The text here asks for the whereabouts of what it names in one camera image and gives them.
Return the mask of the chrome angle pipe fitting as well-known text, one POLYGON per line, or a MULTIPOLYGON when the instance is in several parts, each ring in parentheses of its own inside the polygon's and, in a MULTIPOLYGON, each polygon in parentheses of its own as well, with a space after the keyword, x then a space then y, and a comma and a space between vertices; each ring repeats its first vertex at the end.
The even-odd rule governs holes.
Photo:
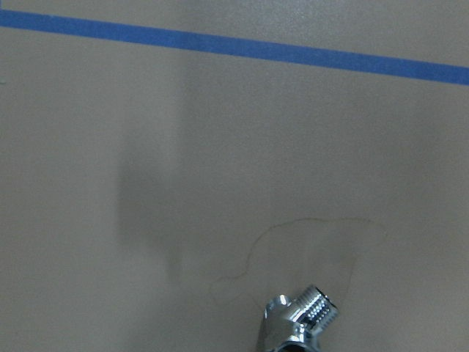
POLYGON ((265 306, 256 350, 320 352, 320 335, 338 314, 337 306, 315 285, 295 298, 278 295, 265 306))

